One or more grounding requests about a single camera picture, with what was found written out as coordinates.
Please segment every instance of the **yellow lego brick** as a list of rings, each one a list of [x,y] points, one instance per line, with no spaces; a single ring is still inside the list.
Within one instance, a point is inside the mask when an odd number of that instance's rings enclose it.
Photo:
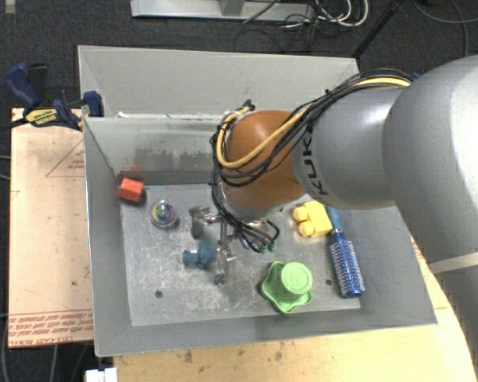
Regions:
[[[298,222],[303,222],[308,219],[308,210],[305,207],[298,207],[292,212],[292,217]]]
[[[324,205],[318,201],[305,202],[302,207],[294,210],[293,216],[296,220],[299,217],[308,215],[299,225],[300,234],[303,236],[327,235],[333,230],[333,225],[327,216]]]

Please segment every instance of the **red block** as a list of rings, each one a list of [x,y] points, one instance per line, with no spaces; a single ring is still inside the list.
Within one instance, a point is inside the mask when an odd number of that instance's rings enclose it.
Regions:
[[[119,197],[124,200],[139,202],[143,191],[143,183],[141,181],[124,178],[120,184]]]

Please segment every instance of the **wooden board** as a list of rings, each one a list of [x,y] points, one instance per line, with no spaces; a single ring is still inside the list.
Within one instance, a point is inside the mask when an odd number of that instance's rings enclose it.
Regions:
[[[81,132],[13,129],[10,348],[92,340],[86,219]]]

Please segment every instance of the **yellow cable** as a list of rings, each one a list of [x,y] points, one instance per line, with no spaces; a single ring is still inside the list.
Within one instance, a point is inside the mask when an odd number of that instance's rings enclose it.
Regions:
[[[357,84],[354,84],[353,86],[370,85],[370,84],[390,84],[390,85],[401,86],[404,88],[407,88],[408,86],[411,85],[411,83],[408,82],[407,80],[399,80],[398,78],[372,78],[370,80],[362,80],[361,82],[358,82]]]
[[[217,141],[216,141],[216,157],[221,166],[229,169],[235,169],[237,167],[241,167],[249,162],[251,162],[258,154],[261,153],[265,147],[267,147],[272,141],[276,140],[278,136],[281,134],[286,133],[296,122],[301,119],[301,116],[308,110],[308,107],[301,110],[297,113],[294,117],[290,118],[288,122],[282,124],[278,129],[276,129],[268,138],[266,138],[261,144],[251,150],[248,154],[244,157],[239,158],[235,162],[227,162],[221,153],[221,145],[223,144],[223,137],[225,136],[225,132],[223,130],[220,131]]]
[[[368,80],[362,80],[361,82],[358,82],[356,84],[353,84],[351,86],[361,86],[361,85],[368,85],[368,84],[391,84],[394,86],[399,86],[399,87],[404,87],[407,88],[410,86],[410,82],[402,79],[398,79],[396,77],[379,77],[379,78],[371,78]],[[225,168],[229,169],[236,169],[238,167],[242,167],[246,165],[247,163],[251,162],[265,147],[267,147],[272,141],[276,140],[278,136],[281,134],[284,134],[296,122],[306,113],[309,107],[306,107],[302,109],[299,113],[297,113],[294,117],[289,119],[286,123],[281,125],[277,130],[275,130],[268,138],[266,138],[261,144],[259,144],[257,147],[255,147],[253,150],[251,150],[248,154],[246,154],[244,157],[239,158],[239,160],[236,160],[235,162],[227,162],[225,160],[225,157],[223,157],[223,153],[221,152],[221,147],[223,145],[223,138],[225,137],[225,131],[228,130],[228,127],[225,127],[225,129],[221,129],[216,140],[216,158],[220,165]],[[243,115],[248,111],[248,107],[243,107],[239,111],[235,111],[233,114],[229,115],[226,119],[225,122],[223,122],[223,125],[228,126],[229,123],[232,122],[232,120],[238,118],[239,116]]]

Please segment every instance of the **floor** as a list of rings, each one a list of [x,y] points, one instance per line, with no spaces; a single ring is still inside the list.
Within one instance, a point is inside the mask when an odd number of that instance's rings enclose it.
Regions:
[[[79,92],[78,45],[349,57],[392,0],[369,0],[370,16],[357,28],[323,25],[311,46],[309,33],[288,32],[264,22],[132,19],[130,1],[15,0],[15,14],[6,14],[5,2],[0,0],[0,126],[8,123],[9,109],[22,105],[3,82],[8,68],[20,61],[46,63],[49,93],[59,96],[64,90],[70,100]],[[478,18],[478,0],[417,0],[416,4],[450,21],[458,21],[460,16]],[[422,74],[464,54],[478,54],[478,21],[438,22],[407,0],[361,56],[360,68],[397,68]],[[10,154],[8,131],[0,133],[0,154]],[[7,160],[0,160],[0,173],[9,174]],[[0,313],[7,311],[8,232],[9,182],[0,178]],[[2,355],[10,380],[50,380],[53,348],[3,352],[4,323],[0,319],[0,380],[4,380]],[[52,380],[79,380],[83,369],[103,366],[106,361],[98,363],[92,346],[61,345]]]

